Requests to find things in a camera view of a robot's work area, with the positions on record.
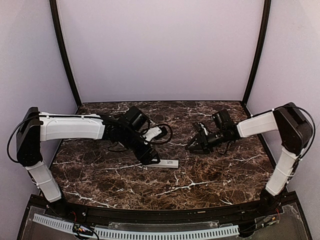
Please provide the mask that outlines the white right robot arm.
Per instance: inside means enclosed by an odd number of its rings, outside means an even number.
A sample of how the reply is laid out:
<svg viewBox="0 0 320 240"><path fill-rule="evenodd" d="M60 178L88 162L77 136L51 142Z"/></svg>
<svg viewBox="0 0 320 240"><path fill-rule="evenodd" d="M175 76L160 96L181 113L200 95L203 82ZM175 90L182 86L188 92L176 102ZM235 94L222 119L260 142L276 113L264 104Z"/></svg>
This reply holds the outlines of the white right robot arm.
<svg viewBox="0 0 320 240"><path fill-rule="evenodd" d="M187 143L185 149L192 154L209 154L223 144L230 145L240 139L266 132L277 131L281 138L281 154L261 191L256 211L265 215L278 207L282 192L293 178L300 161L310 150L315 136L316 125L311 114L293 102L252 115L235 123L227 110L212 115L216 132L210 131L202 122L194 123L197 134Z"/></svg>

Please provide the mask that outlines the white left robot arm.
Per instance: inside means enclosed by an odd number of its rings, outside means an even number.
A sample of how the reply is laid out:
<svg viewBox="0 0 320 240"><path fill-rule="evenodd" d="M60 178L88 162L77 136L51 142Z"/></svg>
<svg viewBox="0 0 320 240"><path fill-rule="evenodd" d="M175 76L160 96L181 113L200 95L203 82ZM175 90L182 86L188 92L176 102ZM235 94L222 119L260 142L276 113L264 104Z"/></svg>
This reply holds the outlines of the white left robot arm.
<svg viewBox="0 0 320 240"><path fill-rule="evenodd" d="M54 203L63 198L41 154L41 143L51 140L92 139L120 143L131 150L142 165L159 164L158 152L151 140L161 130L154 127L140 133L149 118L136 106L132 106L119 117L103 114L68 115L40 112L31 107L23 121L16 126L12 135L16 137L16 159L33 178L35 185L46 200Z"/></svg>

